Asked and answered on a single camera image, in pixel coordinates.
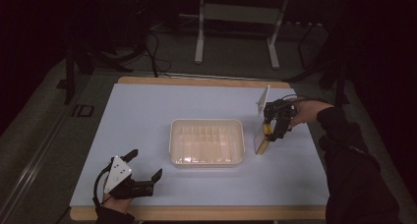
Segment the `desk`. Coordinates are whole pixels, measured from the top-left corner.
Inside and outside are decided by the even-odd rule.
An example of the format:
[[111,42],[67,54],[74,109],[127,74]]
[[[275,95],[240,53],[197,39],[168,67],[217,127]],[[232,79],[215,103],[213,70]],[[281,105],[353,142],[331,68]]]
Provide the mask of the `desk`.
[[[138,157],[129,163],[133,179],[148,180],[163,170],[153,196],[136,198],[129,210],[139,220],[325,219],[326,174],[306,125],[271,143],[264,155],[255,154],[253,140],[263,121],[256,102],[267,84],[268,101],[294,93],[285,83],[120,79],[74,191],[71,217],[96,218],[91,200],[96,176],[111,157],[137,148]],[[242,162],[232,168],[176,168],[168,146],[170,124],[178,118],[240,120]]]

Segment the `table leg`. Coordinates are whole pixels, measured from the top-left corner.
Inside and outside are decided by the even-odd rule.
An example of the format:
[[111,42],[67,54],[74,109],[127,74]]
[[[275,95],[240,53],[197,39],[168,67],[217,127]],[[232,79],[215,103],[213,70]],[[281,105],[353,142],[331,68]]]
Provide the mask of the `table leg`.
[[200,0],[200,14],[199,14],[199,37],[197,39],[196,57],[194,62],[201,64],[203,62],[203,50],[205,46],[205,0]]
[[270,63],[272,64],[272,68],[276,70],[279,69],[279,63],[278,63],[278,57],[276,55],[276,50],[275,50],[275,41],[276,41],[276,37],[278,36],[279,28],[282,25],[282,19],[284,17],[287,4],[288,4],[288,0],[283,0],[280,14],[278,15],[278,18],[276,19],[276,22],[275,22],[275,29],[273,31],[273,34],[271,37],[267,39]]

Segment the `wooden table edge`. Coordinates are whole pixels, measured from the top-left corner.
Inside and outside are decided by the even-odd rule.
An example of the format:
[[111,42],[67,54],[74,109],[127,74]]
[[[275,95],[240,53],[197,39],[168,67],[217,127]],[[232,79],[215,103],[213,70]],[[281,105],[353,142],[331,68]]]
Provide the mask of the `wooden table edge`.
[[[131,206],[130,214],[141,221],[250,221],[325,220],[325,205],[285,206]],[[76,221],[96,220],[94,206],[72,207]]]
[[172,85],[202,85],[202,86],[229,86],[229,87],[266,87],[291,88],[288,83],[268,82],[254,80],[217,80],[217,79],[191,79],[191,78],[144,78],[122,77],[119,84],[172,84]]

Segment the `dark background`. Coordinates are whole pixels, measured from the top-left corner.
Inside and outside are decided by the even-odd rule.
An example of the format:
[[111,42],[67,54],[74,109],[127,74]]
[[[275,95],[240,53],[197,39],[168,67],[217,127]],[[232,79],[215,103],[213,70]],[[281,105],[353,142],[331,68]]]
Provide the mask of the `dark background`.
[[[134,0],[101,6],[99,0],[0,0],[0,133],[23,108],[43,77],[65,57],[66,31],[97,49],[111,51],[115,21],[106,10],[131,10]],[[256,3],[257,0],[236,0]],[[417,201],[416,73],[417,0],[353,0],[341,11],[337,0],[291,0],[285,20],[323,22],[332,30],[321,58],[352,44],[348,79],[372,117],[387,150]],[[151,0],[153,16],[175,27],[179,13],[198,14],[198,0]],[[342,14],[334,21],[334,14]]]

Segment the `hand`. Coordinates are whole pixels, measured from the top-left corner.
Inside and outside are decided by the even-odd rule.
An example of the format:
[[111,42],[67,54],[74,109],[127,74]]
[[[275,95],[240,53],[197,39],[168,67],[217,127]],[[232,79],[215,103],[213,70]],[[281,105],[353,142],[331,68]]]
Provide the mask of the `hand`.
[[313,123],[317,122],[317,114],[327,108],[334,107],[331,104],[321,102],[319,100],[307,100],[294,103],[297,108],[297,115],[291,120],[288,129],[301,124],[301,123]]
[[112,197],[110,194],[103,193],[103,203],[101,206],[126,214],[128,213],[128,208],[132,200],[132,198],[116,199]]

